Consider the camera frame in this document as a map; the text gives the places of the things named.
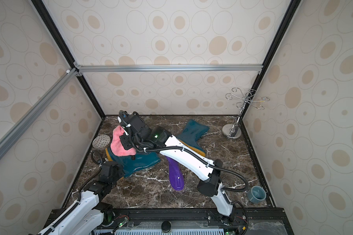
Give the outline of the pink microfiber cloth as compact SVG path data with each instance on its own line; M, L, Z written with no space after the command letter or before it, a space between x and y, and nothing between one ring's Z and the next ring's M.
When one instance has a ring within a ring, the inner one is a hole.
M113 130L113 138L110 144L112 153L118 157L134 156L136 154L136 150L134 148L130 148L129 150L124 149L120 139L123 135L126 136L125 131L121 126L117 126Z

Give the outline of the purple rubber boot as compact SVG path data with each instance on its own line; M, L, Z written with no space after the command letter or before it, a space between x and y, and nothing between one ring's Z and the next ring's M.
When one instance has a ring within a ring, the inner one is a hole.
M169 182L171 187L176 191L182 191L184 189L184 177L180 170L177 161L166 157L169 166Z

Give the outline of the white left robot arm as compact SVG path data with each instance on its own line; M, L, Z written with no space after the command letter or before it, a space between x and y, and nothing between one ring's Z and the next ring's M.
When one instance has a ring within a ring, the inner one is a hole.
M102 200L124 177L123 166L105 162L81 187L74 203L53 222L41 230L40 235L86 235L102 224L114 222L113 208Z

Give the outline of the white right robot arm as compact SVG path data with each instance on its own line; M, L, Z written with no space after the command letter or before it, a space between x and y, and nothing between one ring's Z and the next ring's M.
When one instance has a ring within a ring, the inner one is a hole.
M202 156L163 127L151 129L137 112L129 114L120 110L118 121L125 132L121 137L124 148L134 148L137 153L160 153L191 170L200 179L198 191L212 199L222 219L233 221L234 203L227 197L227 192L247 191L249 182L244 176L223 168L223 162L219 159L211 160ZM224 187L221 180L223 172L238 177L243 181L244 187Z

